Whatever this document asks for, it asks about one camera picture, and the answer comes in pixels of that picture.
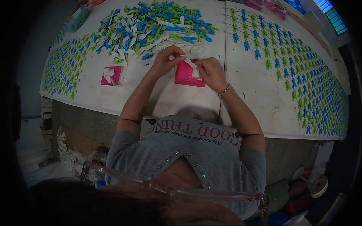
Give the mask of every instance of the blue window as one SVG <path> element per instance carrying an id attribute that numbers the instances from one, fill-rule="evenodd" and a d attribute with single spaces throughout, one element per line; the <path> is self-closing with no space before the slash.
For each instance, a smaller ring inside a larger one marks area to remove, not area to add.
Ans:
<path id="1" fill-rule="evenodd" d="M 347 31 L 339 14 L 334 10 L 333 5 L 328 0 L 314 0 L 322 12 L 327 16 L 337 35 Z"/>

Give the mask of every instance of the woman's right hand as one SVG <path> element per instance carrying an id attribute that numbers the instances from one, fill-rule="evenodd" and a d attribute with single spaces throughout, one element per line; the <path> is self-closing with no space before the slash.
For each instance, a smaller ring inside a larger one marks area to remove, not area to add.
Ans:
<path id="1" fill-rule="evenodd" d="M 228 87 L 223 67 L 214 57 L 195 62 L 203 81 L 215 92 L 220 94 Z"/>

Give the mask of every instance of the pink plastic base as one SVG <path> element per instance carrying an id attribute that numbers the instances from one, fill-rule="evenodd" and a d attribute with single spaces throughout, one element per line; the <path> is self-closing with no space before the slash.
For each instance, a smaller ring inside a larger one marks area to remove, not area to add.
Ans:
<path id="1" fill-rule="evenodd" d="M 197 78 L 192 77 L 192 70 L 193 68 L 188 63 L 181 61 L 181 63 L 177 65 L 175 84 L 205 87 L 205 83 L 202 80 L 199 81 Z"/>
<path id="2" fill-rule="evenodd" d="M 110 68 L 110 69 L 114 70 L 114 75 L 112 76 L 112 79 L 113 79 L 114 83 L 116 85 L 118 85 L 118 82 L 123 80 L 123 78 L 122 78 L 122 67 L 121 66 L 118 66 L 118 67 L 105 67 L 104 69 L 106 69 L 106 68 Z M 101 85 L 113 86 L 113 84 L 111 82 L 110 83 L 107 82 L 106 78 L 103 75 L 102 75 Z"/>

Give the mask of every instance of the white plastic scraps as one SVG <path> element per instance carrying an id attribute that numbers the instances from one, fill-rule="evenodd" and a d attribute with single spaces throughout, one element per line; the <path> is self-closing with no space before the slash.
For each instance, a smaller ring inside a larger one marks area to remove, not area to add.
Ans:
<path id="1" fill-rule="evenodd" d="M 199 71 L 196 69 L 197 66 L 193 62 L 191 62 L 191 60 L 188 59 L 187 56 L 186 56 L 186 59 L 184 61 L 186 63 L 188 63 L 192 67 L 192 69 L 193 69 L 192 70 L 192 77 L 197 78 L 197 80 L 202 80 Z"/>

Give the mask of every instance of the red object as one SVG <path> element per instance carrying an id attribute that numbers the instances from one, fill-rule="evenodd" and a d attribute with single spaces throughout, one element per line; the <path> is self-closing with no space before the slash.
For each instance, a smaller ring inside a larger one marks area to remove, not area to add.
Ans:
<path id="1" fill-rule="evenodd" d="M 259 12 L 261 12 L 261 7 L 262 7 L 262 1 L 261 0 L 244 0 L 244 5 L 253 8 L 255 10 L 258 10 Z"/>
<path id="2" fill-rule="evenodd" d="M 193 68 L 188 63 L 181 61 L 181 63 L 177 65 L 177 70 L 175 73 L 175 84 L 205 87 L 204 81 L 199 81 L 197 78 L 192 77 L 192 71 Z"/>
<path id="3" fill-rule="evenodd" d="M 94 1 L 92 1 L 92 0 L 88 0 L 88 2 L 87 2 L 87 7 L 90 5 L 90 4 L 92 4 L 92 5 L 99 5 L 99 4 L 101 4 L 102 2 L 104 2 L 105 0 L 94 0 Z"/>
<path id="4" fill-rule="evenodd" d="M 116 85 L 118 85 L 120 79 L 119 77 L 121 77 L 122 74 L 122 67 L 121 66 L 117 66 L 117 67 L 105 67 L 106 68 L 110 68 L 114 70 L 114 75 L 112 76 L 112 79 L 114 81 L 114 83 Z M 102 74 L 102 80 L 101 80 L 101 85 L 106 85 L 106 86 L 113 86 L 112 82 L 108 83 L 106 78 L 103 76 Z"/>

